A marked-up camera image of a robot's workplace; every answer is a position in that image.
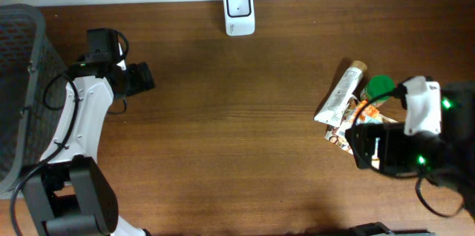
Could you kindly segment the orange tissue pack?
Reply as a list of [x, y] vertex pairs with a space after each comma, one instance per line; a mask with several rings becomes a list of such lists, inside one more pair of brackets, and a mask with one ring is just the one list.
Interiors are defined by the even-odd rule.
[[358, 115], [357, 124], [360, 123], [380, 123], [382, 122], [379, 110], [369, 105], [367, 106], [368, 101], [364, 100], [360, 102], [351, 112], [347, 118], [347, 121], [352, 124], [354, 119]]

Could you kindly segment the brown grain bag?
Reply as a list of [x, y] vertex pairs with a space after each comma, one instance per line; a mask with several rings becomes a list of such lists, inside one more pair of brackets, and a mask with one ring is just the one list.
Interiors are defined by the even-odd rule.
[[[350, 115], [350, 112], [360, 103], [358, 99], [355, 96], [351, 96], [347, 102], [347, 107], [343, 111], [343, 116], [341, 119], [341, 124], [338, 127], [334, 127], [331, 125], [327, 126], [327, 131], [324, 136], [324, 139], [328, 140], [331, 142], [333, 145], [337, 145], [340, 149], [343, 151], [346, 151], [349, 154], [353, 154], [353, 150], [350, 147], [350, 144], [345, 138], [345, 131], [352, 126], [347, 121], [348, 116]], [[383, 114], [380, 113], [382, 122], [380, 123], [396, 123], [394, 119], [391, 119], [389, 117], [384, 116]]]

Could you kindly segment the green lid jar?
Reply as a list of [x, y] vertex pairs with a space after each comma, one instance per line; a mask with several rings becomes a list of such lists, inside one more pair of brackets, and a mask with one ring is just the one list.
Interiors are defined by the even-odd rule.
[[390, 97], [383, 96], [382, 94], [389, 93], [395, 88], [394, 81], [387, 75], [378, 75], [370, 79], [370, 81], [364, 86], [360, 93], [360, 100], [373, 100], [376, 99], [372, 106], [378, 108], [382, 106]]

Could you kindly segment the white cream tube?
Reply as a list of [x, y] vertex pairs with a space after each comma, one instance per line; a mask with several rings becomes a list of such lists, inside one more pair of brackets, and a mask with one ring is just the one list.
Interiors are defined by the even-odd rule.
[[353, 61], [346, 69], [338, 84], [333, 88], [320, 111], [314, 116], [316, 122], [339, 127], [347, 107], [348, 100], [362, 80], [367, 65], [361, 61]]

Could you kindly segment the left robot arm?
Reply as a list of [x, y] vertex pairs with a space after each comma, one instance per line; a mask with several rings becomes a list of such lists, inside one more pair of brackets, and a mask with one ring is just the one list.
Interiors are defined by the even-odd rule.
[[65, 102], [55, 134], [40, 161], [16, 185], [10, 218], [16, 233], [16, 198], [22, 194], [39, 235], [148, 235], [119, 215], [117, 196], [97, 165], [99, 139], [113, 101], [155, 87], [146, 63], [126, 64], [126, 37], [112, 28], [88, 30], [88, 52], [60, 73]]

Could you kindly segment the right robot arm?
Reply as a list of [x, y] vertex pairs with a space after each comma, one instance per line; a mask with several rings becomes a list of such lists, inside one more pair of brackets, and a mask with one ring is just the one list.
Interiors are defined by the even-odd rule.
[[357, 123], [345, 131], [356, 165], [385, 177], [455, 191], [462, 198], [458, 210], [474, 214], [474, 83], [441, 87], [427, 76], [413, 76], [382, 94], [400, 100], [404, 122]]

